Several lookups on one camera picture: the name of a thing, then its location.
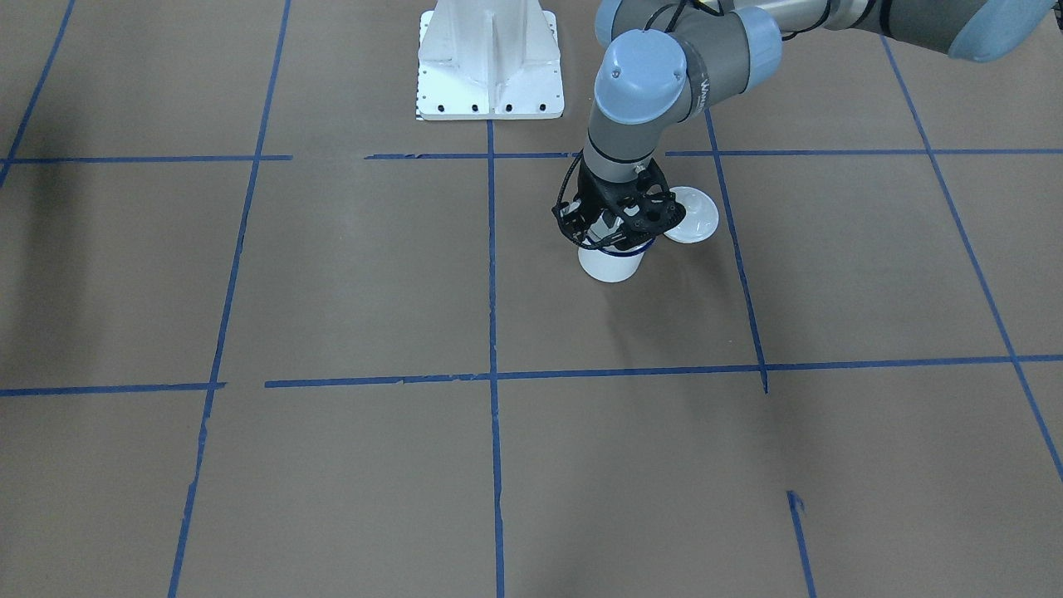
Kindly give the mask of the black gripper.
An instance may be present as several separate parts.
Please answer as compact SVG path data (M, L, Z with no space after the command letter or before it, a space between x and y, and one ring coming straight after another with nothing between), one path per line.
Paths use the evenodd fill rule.
M627 252L679 226L686 208L654 159L634 180L610 182L576 156L551 212L577 247Z

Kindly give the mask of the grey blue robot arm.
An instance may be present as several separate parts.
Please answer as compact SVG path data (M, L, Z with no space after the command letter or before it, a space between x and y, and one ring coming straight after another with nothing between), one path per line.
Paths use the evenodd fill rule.
M604 1L574 197L553 216L573 245L636 254L676 230L687 209L654 160L662 133L774 76L784 44L817 29L861 30L954 59L1017 49L1051 1Z

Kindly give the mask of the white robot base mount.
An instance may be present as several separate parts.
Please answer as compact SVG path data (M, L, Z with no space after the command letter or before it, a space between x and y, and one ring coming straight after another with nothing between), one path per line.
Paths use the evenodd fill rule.
M539 1L438 1L420 15L418 59L419 119L566 112L557 19Z

